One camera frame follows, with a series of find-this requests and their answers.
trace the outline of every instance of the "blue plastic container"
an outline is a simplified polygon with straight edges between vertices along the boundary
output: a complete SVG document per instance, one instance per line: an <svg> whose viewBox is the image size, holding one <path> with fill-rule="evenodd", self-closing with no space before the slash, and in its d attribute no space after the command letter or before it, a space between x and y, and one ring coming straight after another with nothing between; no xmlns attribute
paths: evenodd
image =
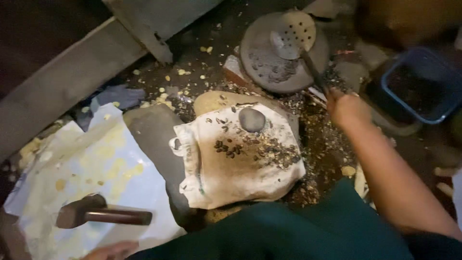
<svg viewBox="0 0 462 260"><path fill-rule="evenodd" d="M427 124L442 122L462 103L462 74L423 47L402 54L382 76L381 85L388 95Z"/></svg>

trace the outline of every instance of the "hammer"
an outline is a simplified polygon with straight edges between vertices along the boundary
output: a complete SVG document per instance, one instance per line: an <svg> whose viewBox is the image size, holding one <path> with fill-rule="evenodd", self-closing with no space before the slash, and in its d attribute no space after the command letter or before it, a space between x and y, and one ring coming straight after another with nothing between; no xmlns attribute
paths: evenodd
<svg viewBox="0 0 462 260"><path fill-rule="evenodd" d="M147 226L151 220L151 212L108 209L103 196L90 194L61 207L56 227L73 229L87 221Z"/></svg>

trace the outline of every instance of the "hammer handle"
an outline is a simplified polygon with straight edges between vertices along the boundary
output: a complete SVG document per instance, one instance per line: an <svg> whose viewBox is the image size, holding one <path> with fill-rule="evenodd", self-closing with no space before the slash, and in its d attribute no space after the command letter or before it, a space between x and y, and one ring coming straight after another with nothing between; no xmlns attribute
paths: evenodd
<svg viewBox="0 0 462 260"><path fill-rule="evenodd" d="M85 213L85 221L147 226L151 220L148 211L91 209Z"/></svg>

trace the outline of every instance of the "round grey stone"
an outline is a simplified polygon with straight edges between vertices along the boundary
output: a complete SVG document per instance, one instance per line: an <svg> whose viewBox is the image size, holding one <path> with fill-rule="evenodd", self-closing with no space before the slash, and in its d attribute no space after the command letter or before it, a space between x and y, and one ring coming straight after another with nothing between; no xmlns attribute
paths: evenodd
<svg viewBox="0 0 462 260"><path fill-rule="evenodd" d="M239 122L242 129L255 133L265 127L266 117L262 112L246 107L239 112Z"/></svg>

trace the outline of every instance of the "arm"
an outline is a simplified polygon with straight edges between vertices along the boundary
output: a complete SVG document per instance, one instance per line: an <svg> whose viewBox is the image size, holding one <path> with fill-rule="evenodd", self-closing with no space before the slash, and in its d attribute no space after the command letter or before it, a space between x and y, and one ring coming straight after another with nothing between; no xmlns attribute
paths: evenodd
<svg viewBox="0 0 462 260"><path fill-rule="evenodd" d="M371 123L369 108L359 97L331 90L328 111L352 143L381 216L403 233L428 231L462 241L456 222Z"/></svg>

